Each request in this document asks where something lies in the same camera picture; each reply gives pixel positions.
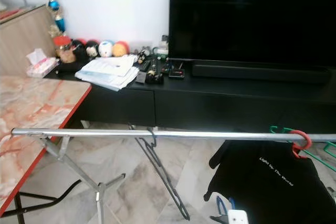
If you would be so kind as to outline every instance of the table leg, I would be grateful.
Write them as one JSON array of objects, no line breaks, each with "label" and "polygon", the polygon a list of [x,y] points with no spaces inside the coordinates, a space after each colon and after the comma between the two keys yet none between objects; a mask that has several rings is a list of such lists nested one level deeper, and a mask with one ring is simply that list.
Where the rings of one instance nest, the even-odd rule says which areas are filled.
[{"label": "table leg", "polygon": [[[16,209],[22,209],[21,205],[21,198],[19,192],[14,197],[14,203]],[[17,221],[19,224],[25,224],[25,218],[23,217],[23,214],[17,214]]]}]

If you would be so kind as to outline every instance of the marble table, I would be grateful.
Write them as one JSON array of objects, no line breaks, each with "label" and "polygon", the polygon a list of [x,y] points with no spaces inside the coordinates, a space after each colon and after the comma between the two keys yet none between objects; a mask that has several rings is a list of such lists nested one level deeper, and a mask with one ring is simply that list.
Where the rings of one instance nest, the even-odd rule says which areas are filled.
[{"label": "marble table", "polygon": [[0,77],[0,216],[43,157],[36,138],[14,127],[63,128],[90,92],[86,82]]}]

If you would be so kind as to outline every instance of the black t-shirt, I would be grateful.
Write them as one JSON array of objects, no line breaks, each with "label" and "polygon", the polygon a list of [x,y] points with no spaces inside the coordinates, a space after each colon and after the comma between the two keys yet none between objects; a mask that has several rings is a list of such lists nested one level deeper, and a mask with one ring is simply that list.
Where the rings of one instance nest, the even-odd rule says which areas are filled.
[{"label": "black t-shirt", "polygon": [[226,141],[210,159],[219,167],[212,192],[232,197],[250,224],[336,224],[336,204],[309,158],[296,158],[292,144]]}]

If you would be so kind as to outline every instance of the paper stack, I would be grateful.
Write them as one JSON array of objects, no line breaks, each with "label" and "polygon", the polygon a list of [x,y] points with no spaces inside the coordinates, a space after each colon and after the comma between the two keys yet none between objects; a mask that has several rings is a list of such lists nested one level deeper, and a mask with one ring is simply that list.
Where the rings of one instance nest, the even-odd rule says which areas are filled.
[{"label": "paper stack", "polygon": [[138,75],[139,69],[133,67],[135,56],[98,58],[90,61],[75,77],[83,81],[119,91]]}]

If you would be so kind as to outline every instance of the red table edge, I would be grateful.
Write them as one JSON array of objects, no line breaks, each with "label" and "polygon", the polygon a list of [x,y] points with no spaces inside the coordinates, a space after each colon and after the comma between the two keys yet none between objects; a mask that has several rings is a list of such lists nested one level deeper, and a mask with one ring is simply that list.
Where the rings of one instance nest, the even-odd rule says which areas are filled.
[{"label": "red table edge", "polygon": [[[83,94],[83,96],[79,99],[79,101],[76,103],[76,105],[72,108],[72,110],[70,111],[70,113],[68,114],[68,116],[61,123],[61,125],[59,126],[59,129],[63,129],[63,127],[68,123],[68,121],[70,120],[70,118],[72,117],[72,115],[75,113],[75,111],[81,105],[81,103],[83,102],[83,100],[85,99],[85,97],[89,94],[89,92],[91,91],[91,89],[92,89],[92,85],[90,84],[89,88],[86,90],[86,92]],[[16,184],[16,186],[13,189],[13,191],[8,195],[7,199],[5,200],[5,202],[3,203],[3,205],[0,208],[0,216],[4,213],[4,211],[7,209],[7,207],[9,206],[9,204],[12,202],[12,200],[15,197],[15,195],[19,192],[19,189],[22,187],[22,185],[24,184],[24,182],[27,180],[27,178],[29,177],[29,175],[32,173],[32,171],[34,170],[35,166],[41,160],[41,158],[43,157],[43,155],[45,154],[45,152],[46,152],[46,149],[43,148],[42,151],[37,155],[37,157],[33,161],[33,163],[29,166],[29,168],[27,169],[27,171],[24,173],[23,177]]]}]

